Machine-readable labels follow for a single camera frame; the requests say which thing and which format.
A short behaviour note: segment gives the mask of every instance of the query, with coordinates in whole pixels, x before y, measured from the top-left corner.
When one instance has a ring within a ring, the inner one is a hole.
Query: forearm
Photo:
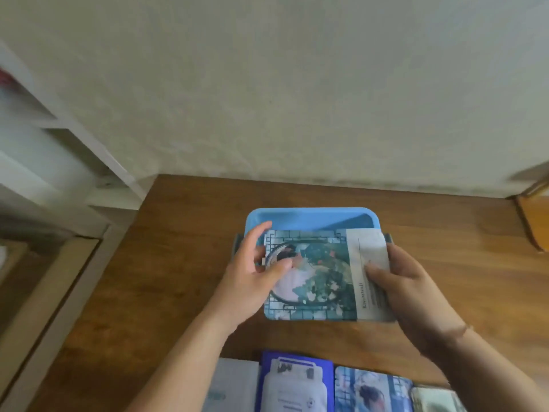
[[[199,412],[228,334],[215,316],[202,312],[127,412]]]
[[[434,359],[468,412],[546,412],[547,399],[525,373],[473,330]]]

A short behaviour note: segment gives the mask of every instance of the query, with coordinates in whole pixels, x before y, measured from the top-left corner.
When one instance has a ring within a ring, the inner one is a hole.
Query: right hand
[[[406,337],[430,358],[437,344],[463,334],[467,326],[416,259],[394,244],[388,244],[387,250],[391,271],[369,263],[366,273],[387,292]]]

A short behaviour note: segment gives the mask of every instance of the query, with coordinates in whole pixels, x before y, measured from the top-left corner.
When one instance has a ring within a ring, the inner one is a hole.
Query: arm
[[[468,327],[423,267],[389,244],[391,271],[366,266],[387,291],[402,331],[445,374],[468,412],[542,412],[537,385]]]
[[[127,412],[199,412],[227,337],[263,305],[275,283],[292,267],[281,260],[264,271],[256,247],[264,222],[244,237],[234,260],[204,310],[194,319]]]

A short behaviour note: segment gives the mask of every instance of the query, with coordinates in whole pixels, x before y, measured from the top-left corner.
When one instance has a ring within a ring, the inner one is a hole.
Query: white wall
[[[0,0],[0,35],[139,178],[505,195],[549,160],[548,17],[546,0]]]

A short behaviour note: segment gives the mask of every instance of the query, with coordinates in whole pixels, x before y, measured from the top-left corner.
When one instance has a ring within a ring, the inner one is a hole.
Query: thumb
[[[282,259],[265,270],[263,273],[264,280],[269,283],[272,288],[279,279],[281,279],[292,268],[292,259]]]
[[[387,270],[381,269],[375,263],[369,262],[366,266],[366,275],[375,284],[388,291],[395,287],[399,277]]]

